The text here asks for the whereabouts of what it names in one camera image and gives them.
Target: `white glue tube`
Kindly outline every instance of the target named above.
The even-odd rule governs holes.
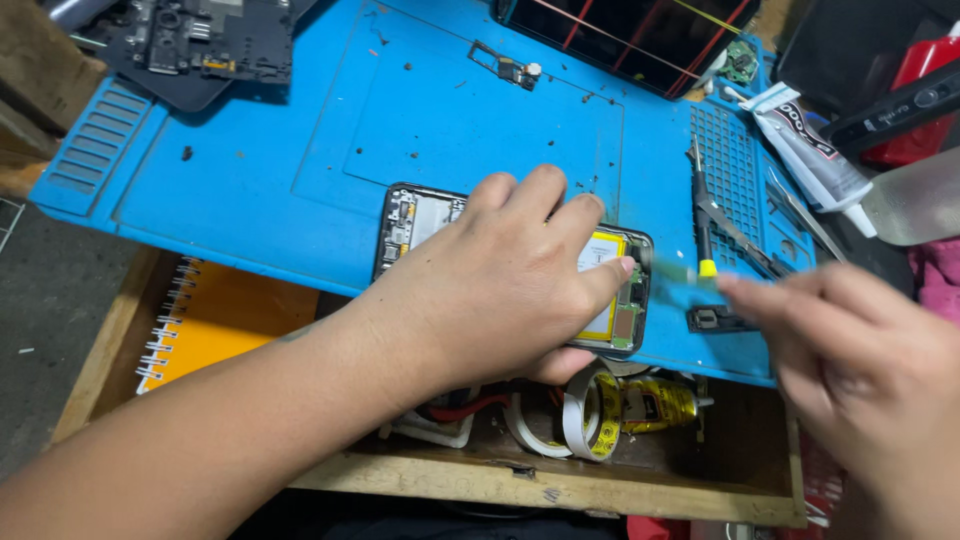
[[[806,124],[805,112],[797,105],[799,97],[798,91],[778,83],[740,108],[753,113],[813,209],[842,211],[864,236],[873,238],[876,228],[860,199],[874,185]]]

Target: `concrete floor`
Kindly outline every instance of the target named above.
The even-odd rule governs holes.
[[[49,441],[135,251],[32,206],[21,215],[0,253],[0,481]]]

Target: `notebook spiral binding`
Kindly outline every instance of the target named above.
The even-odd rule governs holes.
[[[140,363],[144,365],[136,368],[137,375],[146,379],[163,380],[163,374],[155,371],[154,366],[167,365],[167,359],[157,354],[173,352],[174,345],[170,341],[177,339],[177,328],[183,322],[177,315],[186,312],[191,298],[187,290],[197,286],[197,282],[191,277],[200,275],[200,265],[203,263],[203,259],[195,257],[183,257],[180,260],[176,276],[171,280],[172,286],[167,291],[168,301],[160,305],[160,314],[156,318],[158,326],[151,331],[156,336],[156,341],[146,344],[146,348],[151,352],[140,357]]]

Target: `blue silicone repair mat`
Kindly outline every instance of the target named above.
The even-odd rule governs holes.
[[[539,62],[534,90],[469,60],[475,39]],[[766,197],[773,162],[745,115],[715,98],[666,101],[497,25],[475,0],[321,2],[299,24],[291,86],[235,83],[199,113],[108,78],[31,199],[58,219],[355,296],[371,279],[387,185],[469,192],[491,172],[522,178],[552,162],[567,196],[596,193],[605,221],[695,265],[694,130],[730,219],[768,253],[812,264],[809,236]],[[756,275],[714,240],[721,269]],[[719,303],[655,274],[630,360],[773,385],[758,334],[687,332],[690,306]]]

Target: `white tape roll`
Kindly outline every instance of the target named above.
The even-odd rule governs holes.
[[[590,445],[591,434],[584,431],[584,410],[590,385],[596,384],[602,421],[597,440]],[[603,367],[588,367],[573,376],[564,393],[564,438],[577,457],[605,461],[613,455],[620,438],[620,388],[616,377]]]
[[[587,422],[587,438],[592,438],[600,425],[600,397],[597,393],[597,385],[592,382],[588,389],[588,402],[591,403],[590,418]],[[510,396],[510,406],[503,410],[504,419],[507,421],[507,428],[514,439],[523,448],[547,457],[567,457],[571,455],[570,449],[557,442],[545,443],[534,435],[527,423],[523,420],[523,409],[520,407],[520,393],[516,392]]]

